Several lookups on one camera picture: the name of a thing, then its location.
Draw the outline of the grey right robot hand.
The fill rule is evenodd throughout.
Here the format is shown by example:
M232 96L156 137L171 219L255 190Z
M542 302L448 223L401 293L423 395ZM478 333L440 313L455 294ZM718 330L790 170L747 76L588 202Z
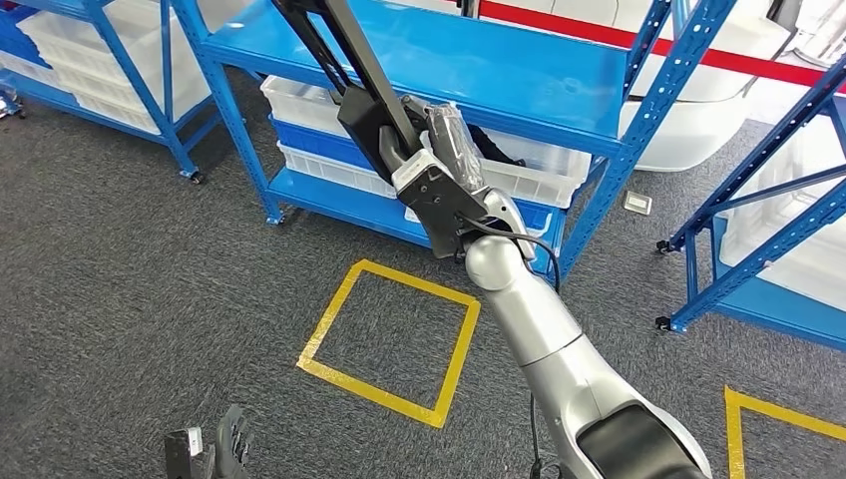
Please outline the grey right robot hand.
M395 129L379 129L379 154L396 192L410 188L416 177L434 167L436 177L446 175L468 194L482 197L489 186L481 154L456 105L430 104L411 95L402 96L400 102L421 145L405 156Z

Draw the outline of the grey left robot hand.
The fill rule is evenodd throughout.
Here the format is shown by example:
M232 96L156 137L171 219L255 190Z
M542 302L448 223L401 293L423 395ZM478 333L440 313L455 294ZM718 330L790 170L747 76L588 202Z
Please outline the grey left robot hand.
M217 424L205 478L247 479L245 463L253 439L243 409L232 404Z

